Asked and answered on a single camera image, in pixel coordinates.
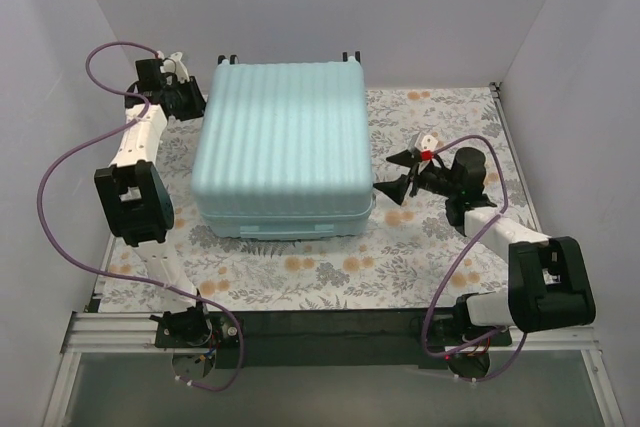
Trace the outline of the light blue suitcase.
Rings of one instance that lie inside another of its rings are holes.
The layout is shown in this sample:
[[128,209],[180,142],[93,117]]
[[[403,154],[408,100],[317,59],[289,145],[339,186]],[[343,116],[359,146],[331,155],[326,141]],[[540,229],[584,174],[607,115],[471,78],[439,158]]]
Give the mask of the light blue suitcase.
[[245,64],[220,58],[191,174],[214,235],[357,236],[375,201],[360,55]]

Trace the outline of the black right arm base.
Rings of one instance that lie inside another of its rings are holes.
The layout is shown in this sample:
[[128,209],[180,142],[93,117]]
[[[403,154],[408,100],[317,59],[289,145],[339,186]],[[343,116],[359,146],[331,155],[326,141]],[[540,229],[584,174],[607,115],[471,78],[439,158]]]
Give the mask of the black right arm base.
[[[409,331],[418,341],[420,341],[425,317],[426,311],[419,311],[409,321]],[[427,333],[427,345],[429,347],[458,346],[489,333],[492,329],[493,327],[467,325],[465,321],[455,317],[451,308],[436,308]],[[490,341],[490,346],[510,346],[512,336],[508,330],[501,331]]]

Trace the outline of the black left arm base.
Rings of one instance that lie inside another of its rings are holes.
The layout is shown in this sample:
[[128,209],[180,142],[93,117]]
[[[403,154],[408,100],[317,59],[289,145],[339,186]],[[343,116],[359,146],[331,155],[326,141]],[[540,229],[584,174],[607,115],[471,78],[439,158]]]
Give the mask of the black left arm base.
[[237,322],[223,313],[209,313],[201,304],[181,312],[151,314],[156,324],[157,348],[237,348],[244,321]]

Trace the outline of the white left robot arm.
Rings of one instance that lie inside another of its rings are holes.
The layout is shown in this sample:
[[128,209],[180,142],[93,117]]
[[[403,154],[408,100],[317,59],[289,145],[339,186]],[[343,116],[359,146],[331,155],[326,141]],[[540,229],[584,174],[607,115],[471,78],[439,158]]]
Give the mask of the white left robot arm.
[[201,118],[206,102],[182,54],[138,60],[138,80],[127,92],[126,129],[109,166],[94,174],[97,192],[112,234],[138,256],[155,282],[162,309],[182,312],[196,305],[197,288],[179,265],[175,245],[174,207],[155,162],[168,119]]

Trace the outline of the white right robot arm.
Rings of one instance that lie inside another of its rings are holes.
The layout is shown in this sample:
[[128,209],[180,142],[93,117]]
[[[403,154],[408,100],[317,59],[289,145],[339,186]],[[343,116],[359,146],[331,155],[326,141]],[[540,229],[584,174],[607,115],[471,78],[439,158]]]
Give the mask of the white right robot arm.
[[515,326],[524,333],[591,324],[596,317],[584,258],[572,237],[549,237],[502,216],[484,191],[485,155],[459,149],[450,166],[428,151],[404,150],[387,162],[407,168],[394,181],[374,187],[400,204],[425,190],[445,199],[450,226],[476,238],[505,261],[503,292],[472,293],[457,299],[452,330],[464,344],[475,344],[491,327]]

